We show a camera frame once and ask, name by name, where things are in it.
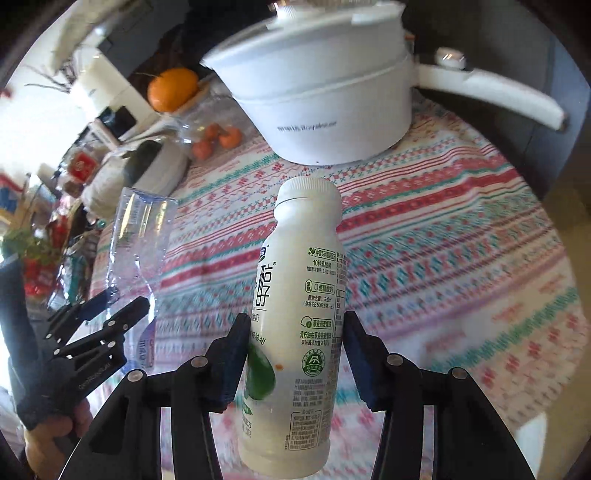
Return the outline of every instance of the green plant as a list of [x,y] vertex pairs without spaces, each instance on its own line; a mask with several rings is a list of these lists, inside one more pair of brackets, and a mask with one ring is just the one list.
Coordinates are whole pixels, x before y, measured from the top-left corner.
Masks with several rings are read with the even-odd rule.
[[37,238],[26,229],[13,230],[2,239],[2,256],[18,254],[21,258],[39,260],[41,265],[51,265],[61,258],[61,252],[44,238]]

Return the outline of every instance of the pot lid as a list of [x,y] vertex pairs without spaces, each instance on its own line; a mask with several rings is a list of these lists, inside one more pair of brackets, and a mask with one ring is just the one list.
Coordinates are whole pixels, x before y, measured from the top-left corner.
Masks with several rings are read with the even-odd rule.
[[397,1],[379,1],[375,5],[328,9],[298,0],[273,4],[276,16],[257,23],[221,42],[201,60],[201,65],[215,69],[220,62],[235,59],[261,47],[303,37],[313,31],[337,25],[352,27],[399,19],[405,5]]

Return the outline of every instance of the green leaf graphic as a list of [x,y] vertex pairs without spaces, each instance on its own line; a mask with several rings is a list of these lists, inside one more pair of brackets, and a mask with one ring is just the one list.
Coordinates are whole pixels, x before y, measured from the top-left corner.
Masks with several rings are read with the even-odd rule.
[[250,343],[248,345],[248,373],[246,391],[254,400],[263,400],[275,388],[275,371],[265,354]]

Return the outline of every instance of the human hand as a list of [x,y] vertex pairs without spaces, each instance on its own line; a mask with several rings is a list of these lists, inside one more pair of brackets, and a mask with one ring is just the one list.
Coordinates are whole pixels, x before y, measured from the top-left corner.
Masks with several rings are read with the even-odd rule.
[[57,448],[54,438],[65,437],[72,430],[78,438],[82,438],[91,421],[90,405],[85,399],[74,409],[73,419],[49,417],[33,430],[25,430],[27,461],[40,480],[57,479],[66,464],[66,456]]

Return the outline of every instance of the white plastic bottle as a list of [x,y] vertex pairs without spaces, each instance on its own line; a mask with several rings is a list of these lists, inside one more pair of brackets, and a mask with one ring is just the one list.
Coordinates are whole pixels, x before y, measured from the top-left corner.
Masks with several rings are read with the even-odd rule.
[[295,177],[274,215],[257,268],[239,453],[259,473],[301,478],[330,449],[346,291],[340,193]]

